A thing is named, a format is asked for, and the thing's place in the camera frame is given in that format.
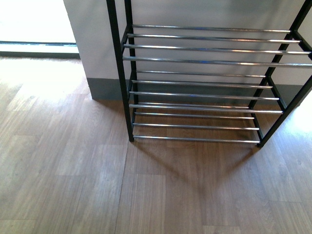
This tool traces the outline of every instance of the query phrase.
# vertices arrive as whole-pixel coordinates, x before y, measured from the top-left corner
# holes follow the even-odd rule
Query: chrome rod
[[[139,104],[140,105],[193,106],[193,107],[217,107],[217,108],[248,109],[248,106],[216,106],[216,105],[199,105],[199,104],[183,104],[183,103],[139,102]]]
[[[137,73],[152,73],[152,74],[169,74],[169,75],[265,78],[265,76],[263,75],[218,74],[218,73],[201,73],[201,72],[169,72],[169,71],[143,71],[143,70],[137,70],[136,72]]]
[[[181,140],[181,141],[206,141],[206,142],[222,142],[222,143],[254,143],[259,144],[259,140],[223,140],[208,138],[183,138],[183,137],[163,137],[163,136],[133,136],[134,138],[159,139],[159,140]]]
[[[186,117],[186,118],[217,118],[217,119],[231,119],[231,120],[246,120],[254,119],[254,117],[232,117],[232,116],[208,116],[208,115],[184,115],[184,114],[166,114],[166,113],[146,113],[135,112],[137,116],[157,116],[157,117]]]
[[[124,56],[123,60],[129,61],[153,61],[153,62],[182,62],[182,63],[200,63],[211,65],[234,65],[234,66],[262,66],[262,67],[297,67],[312,68],[312,64],[306,63],[278,63],[278,62],[243,62],[243,61],[223,61],[223,60],[191,60],[175,58],[141,58]]]
[[[273,29],[216,28],[216,27],[186,27],[186,26],[143,25],[143,24],[133,24],[132,26],[133,26],[134,28],[184,29],[184,30],[221,31],[221,32],[290,33],[290,30],[273,30]]]
[[[244,130],[244,131],[259,130],[259,128],[238,128],[238,127],[223,127],[223,126],[200,126],[200,125],[179,125],[179,124],[155,124],[155,123],[133,123],[133,125],[141,127],[194,128],[194,129],[209,129],[209,130]]]
[[[163,106],[163,105],[140,105],[129,104],[130,108],[147,108],[147,109],[170,109],[170,110],[189,110],[189,111],[220,111],[220,112],[235,112],[235,113],[256,113],[256,114],[283,114],[283,111],[271,110],[252,110],[252,109],[226,109],[226,108],[205,108],[191,106]]]
[[[131,49],[165,49],[165,50],[186,50],[186,51],[202,51],[202,52],[218,52],[218,53],[251,53],[251,54],[276,54],[276,55],[309,55],[311,52],[306,51],[282,51],[282,50],[243,50],[243,49],[224,49],[224,48],[197,48],[197,47],[181,47],[181,46],[158,46],[158,45],[129,45],[125,44],[125,48]]]
[[[202,36],[175,36],[175,35],[149,35],[128,33],[130,38],[158,38],[158,39],[189,39],[189,40],[214,40],[214,41],[235,41],[235,42],[260,42],[260,43],[300,43],[300,40],[282,40],[282,39],[253,39],[253,38],[220,38],[220,37],[202,37]]]
[[[229,96],[229,95],[209,95],[209,94],[174,94],[174,93],[154,93],[154,92],[134,92],[133,95],[147,95],[147,96],[175,96],[175,97],[190,97],[190,98],[227,98],[240,100],[279,100],[278,97],[248,97],[248,96]]]
[[[273,86],[235,84],[235,83],[214,83],[214,82],[190,82],[190,81],[169,81],[169,80],[133,80],[133,83],[139,84],[168,84],[168,85],[199,85],[210,87],[227,87],[227,88],[256,88],[271,89]]]

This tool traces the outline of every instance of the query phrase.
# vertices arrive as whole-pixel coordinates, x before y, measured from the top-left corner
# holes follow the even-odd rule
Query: doorway
[[[63,0],[0,0],[0,51],[78,54]]]

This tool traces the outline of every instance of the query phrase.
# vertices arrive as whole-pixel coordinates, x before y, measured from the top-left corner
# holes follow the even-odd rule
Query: skirting board
[[[80,59],[79,53],[46,53],[46,52],[11,52],[0,51],[0,56],[17,58],[52,58],[52,59]]]
[[[101,78],[87,78],[89,88],[91,91],[92,99],[101,100],[121,100],[121,91],[118,79],[101,79]],[[301,85],[286,85],[279,84],[276,85],[282,98],[288,105],[293,97],[298,93]],[[177,85],[151,85],[144,84],[138,87],[139,90],[144,90],[146,92],[162,92],[162,93],[196,93],[196,94],[212,94],[212,95],[232,95],[232,96],[253,96],[255,89],[224,89],[224,88],[213,88],[213,87],[201,87],[196,86],[177,86]],[[264,90],[262,97],[273,97],[270,90]],[[140,101],[164,101],[166,97],[159,96],[140,96]],[[170,97],[171,101],[192,101],[201,102],[202,98],[192,98],[192,97]],[[217,98],[206,98],[207,102],[217,102],[217,103],[233,103],[233,104],[243,104],[248,103],[246,100],[232,100],[229,102],[228,99],[217,99]],[[260,101],[259,104],[276,104],[276,101]]]

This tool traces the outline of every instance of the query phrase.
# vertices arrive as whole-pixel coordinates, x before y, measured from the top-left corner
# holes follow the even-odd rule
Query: wall
[[[303,0],[133,0],[134,23],[137,24],[154,24],[154,25],[181,25],[181,26],[212,26],[212,27],[235,27],[235,28],[265,28],[265,29],[288,29],[299,11]],[[103,79],[103,98],[110,98],[109,95],[115,93],[118,79],[115,56],[113,51],[112,38],[107,14],[105,0],[64,0],[65,7],[73,28],[73,32],[77,41],[80,57],[89,81],[91,91],[94,86],[100,84],[99,79]],[[125,27],[124,5],[122,0],[116,1],[117,14],[119,21],[119,31],[122,35]],[[311,22],[311,14],[306,21]],[[304,36],[311,38],[311,24],[305,23]],[[186,35],[189,32],[176,31],[172,34]],[[210,32],[200,32],[200,35],[208,35]],[[213,33],[212,36],[222,37],[260,37],[265,38],[272,35],[257,35],[235,33]],[[224,47],[224,43],[206,41],[192,41],[193,46],[204,47]],[[137,39],[136,43],[146,43],[143,39]],[[148,42],[154,45],[160,44],[159,40]],[[184,40],[167,40],[167,45],[186,45]],[[243,45],[244,48],[253,49],[277,49],[278,44],[255,44],[248,43]],[[226,47],[241,48],[241,43],[228,43]],[[292,47],[293,50],[299,50],[298,46]],[[223,59],[223,60],[240,60],[240,61],[268,61],[272,56],[249,54],[216,54],[203,52],[168,52],[160,50],[140,50],[137,56],[141,57],[165,57],[165,58],[188,58],[188,59]],[[308,63],[309,59],[298,57],[300,62]],[[284,56],[282,62],[292,62],[293,57]],[[129,71],[129,63],[124,63],[126,70]],[[189,65],[189,64],[169,64],[169,63],[153,63],[141,62],[138,64],[140,68],[161,69],[161,70],[188,70],[231,74],[255,74],[263,75],[266,71],[265,67],[237,67],[237,66],[211,66],[211,65]],[[311,71],[303,69],[277,69],[273,78],[275,83],[281,85],[302,85],[309,77]],[[145,76],[145,78],[154,79],[153,76]],[[172,79],[189,80],[189,77],[171,76]],[[194,80],[203,80],[203,77],[192,77]],[[219,81],[220,77],[207,77],[204,80]],[[254,79],[226,79],[228,82],[258,82]]]

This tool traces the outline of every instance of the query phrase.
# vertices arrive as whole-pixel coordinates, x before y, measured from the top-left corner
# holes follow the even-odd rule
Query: wooden floor
[[[0,58],[0,233],[312,233],[308,99],[262,149],[129,143],[79,60]]]

